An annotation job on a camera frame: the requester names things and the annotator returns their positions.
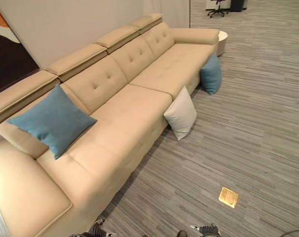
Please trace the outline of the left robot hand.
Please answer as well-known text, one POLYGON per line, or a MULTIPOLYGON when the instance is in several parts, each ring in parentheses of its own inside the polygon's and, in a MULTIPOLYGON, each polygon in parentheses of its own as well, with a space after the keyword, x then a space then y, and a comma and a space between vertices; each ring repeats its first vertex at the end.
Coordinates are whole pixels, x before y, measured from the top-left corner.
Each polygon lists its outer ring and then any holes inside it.
POLYGON ((94 222, 94 224, 88 230, 88 233, 92 237, 116 237, 117 233, 105 231, 102 229, 102 225, 104 224, 105 219, 98 219, 94 222))

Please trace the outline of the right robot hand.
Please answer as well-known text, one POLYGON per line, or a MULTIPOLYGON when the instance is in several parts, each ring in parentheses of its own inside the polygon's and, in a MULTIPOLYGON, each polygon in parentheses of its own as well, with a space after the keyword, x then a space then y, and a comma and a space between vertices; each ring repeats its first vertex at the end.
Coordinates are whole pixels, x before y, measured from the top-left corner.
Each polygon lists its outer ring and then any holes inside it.
POLYGON ((190 225, 190 227, 202 234, 202 237, 221 237, 217 225, 211 223, 209 226, 190 225))

